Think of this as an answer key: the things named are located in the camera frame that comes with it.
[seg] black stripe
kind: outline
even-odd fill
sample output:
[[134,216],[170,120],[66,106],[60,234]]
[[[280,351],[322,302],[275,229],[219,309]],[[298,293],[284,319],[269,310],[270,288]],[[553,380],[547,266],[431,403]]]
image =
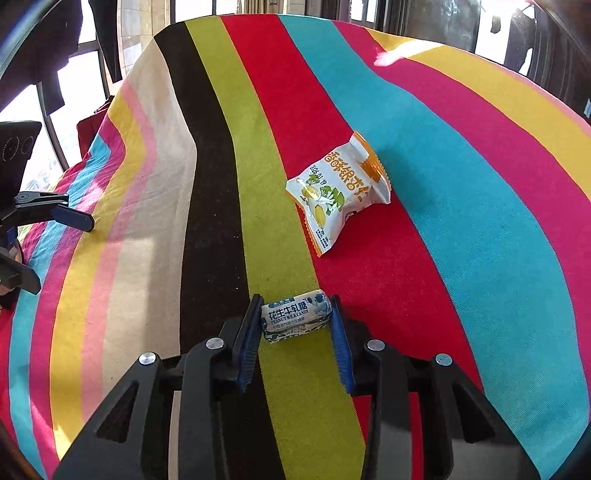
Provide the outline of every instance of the black stripe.
[[[230,130],[187,27],[155,39],[197,145],[180,292],[185,353],[248,307],[238,177]],[[232,480],[285,478],[258,363],[246,394],[222,402],[222,423]]]

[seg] sunlight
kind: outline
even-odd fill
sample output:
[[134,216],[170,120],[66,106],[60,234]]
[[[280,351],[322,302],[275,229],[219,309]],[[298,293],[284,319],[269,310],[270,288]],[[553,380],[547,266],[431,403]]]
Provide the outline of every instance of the sunlight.
[[424,51],[432,50],[441,47],[440,43],[435,43],[427,40],[409,40],[393,50],[385,51],[378,54],[374,65],[376,67],[387,67],[400,59],[409,59],[422,53]]

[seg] blue stripe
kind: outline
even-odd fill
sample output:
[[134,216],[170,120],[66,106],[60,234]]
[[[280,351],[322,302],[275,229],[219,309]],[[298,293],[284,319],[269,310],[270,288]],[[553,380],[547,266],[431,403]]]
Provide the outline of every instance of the blue stripe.
[[549,478],[587,426],[589,397],[566,282],[538,222],[461,135],[367,68],[331,22],[281,19],[382,160],[449,291],[487,397]]
[[[97,173],[106,164],[111,151],[103,140],[97,136],[90,146],[90,158],[86,167],[78,173],[76,179],[68,188],[70,206],[78,205],[86,190],[92,184]],[[33,252],[28,265],[37,272],[41,284],[51,263],[62,234],[66,227],[56,222],[49,222],[41,234],[39,243]],[[12,321],[12,335],[10,338],[10,353],[8,364],[8,385],[10,395],[10,414],[17,435],[18,446],[29,460],[29,463],[43,478],[47,478],[37,442],[33,435],[33,421],[31,418],[31,404],[29,397],[29,358],[31,353],[31,337],[33,324],[37,312],[39,295],[31,295],[26,291],[20,293],[17,309]]]

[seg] colorful striped cloth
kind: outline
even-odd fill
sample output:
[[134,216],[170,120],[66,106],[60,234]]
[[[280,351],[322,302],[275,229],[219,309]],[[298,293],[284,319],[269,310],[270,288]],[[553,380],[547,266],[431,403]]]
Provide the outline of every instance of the colorful striped cloth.
[[[353,129],[392,203],[317,258],[285,180]],[[49,478],[140,353],[188,351],[252,293],[320,287],[404,354],[449,353],[548,479],[589,424],[589,152],[562,103],[450,47],[308,17],[172,25],[57,186],[96,229],[24,240],[43,289],[0,316],[0,418]],[[359,478],[369,402],[328,332],[259,363],[222,404],[232,478]]]

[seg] snack bag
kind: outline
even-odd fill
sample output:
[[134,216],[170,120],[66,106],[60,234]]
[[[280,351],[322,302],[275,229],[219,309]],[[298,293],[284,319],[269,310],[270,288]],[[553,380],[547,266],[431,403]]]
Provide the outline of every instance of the snack bag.
[[304,210],[318,256],[335,244],[345,220],[373,203],[390,203],[390,182],[378,157],[358,132],[285,185]]

